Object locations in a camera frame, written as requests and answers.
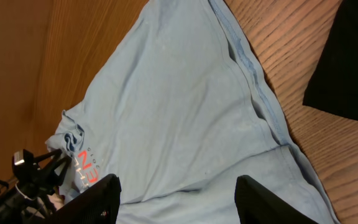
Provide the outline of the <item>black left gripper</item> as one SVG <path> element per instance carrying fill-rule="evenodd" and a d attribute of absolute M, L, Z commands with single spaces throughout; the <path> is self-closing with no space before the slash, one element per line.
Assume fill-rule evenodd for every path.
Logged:
<path fill-rule="evenodd" d="M 61 186 L 68 168 L 71 164 L 71 157 L 61 158 L 61 149 L 54 149 L 46 154 L 36 156 L 31 163 L 14 163 L 14 175 L 17 179 L 15 189 L 26 200 L 34 201 L 37 197 L 53 195 L 56 186 Z M 48 160 L 44 168 L 40 167 L 42 161 Z M 56 174 L 55 169 L 61 167 L 60 173 Z"/>

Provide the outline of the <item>light blue printed t-shirt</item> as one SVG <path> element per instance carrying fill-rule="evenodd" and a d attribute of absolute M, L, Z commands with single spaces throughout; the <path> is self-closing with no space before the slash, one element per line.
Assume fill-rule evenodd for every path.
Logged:
<path fill-rule="evenodd" d="M 222 1 L 149 1 L 47 146 L 73 159 L 59 189 L 67 200 L 120 178 L 119 223 L 238 223 L 240 175 L 337 223 Z"/>

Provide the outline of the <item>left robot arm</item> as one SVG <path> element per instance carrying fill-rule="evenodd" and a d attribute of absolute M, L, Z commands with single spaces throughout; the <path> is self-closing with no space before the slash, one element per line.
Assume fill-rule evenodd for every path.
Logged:
<path fill-rule="evenodd" d="M 0 180 L 0 223 L 43 223 L 54 215 L 49 197 L 62 185 L 70 163 L 60 149 L 37 157 L 25 149 L 15 152 L 13 183 Z"/>

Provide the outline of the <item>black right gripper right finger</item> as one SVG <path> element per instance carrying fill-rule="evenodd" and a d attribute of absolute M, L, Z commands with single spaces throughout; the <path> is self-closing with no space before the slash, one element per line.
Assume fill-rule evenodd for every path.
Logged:
<path fill-rule="evenodd" d="M 234 201 L 241 224 L 316 224 L 248 175 L 237 178 Z"/>

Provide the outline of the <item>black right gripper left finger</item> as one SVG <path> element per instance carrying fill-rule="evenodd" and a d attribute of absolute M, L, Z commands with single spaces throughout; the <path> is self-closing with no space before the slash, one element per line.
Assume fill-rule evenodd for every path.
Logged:
<path fill-rule="evenodd" d="M 45 220 L 46 224 L 115 224 L 120 206 L 119 177 L 108 174 Z"/>

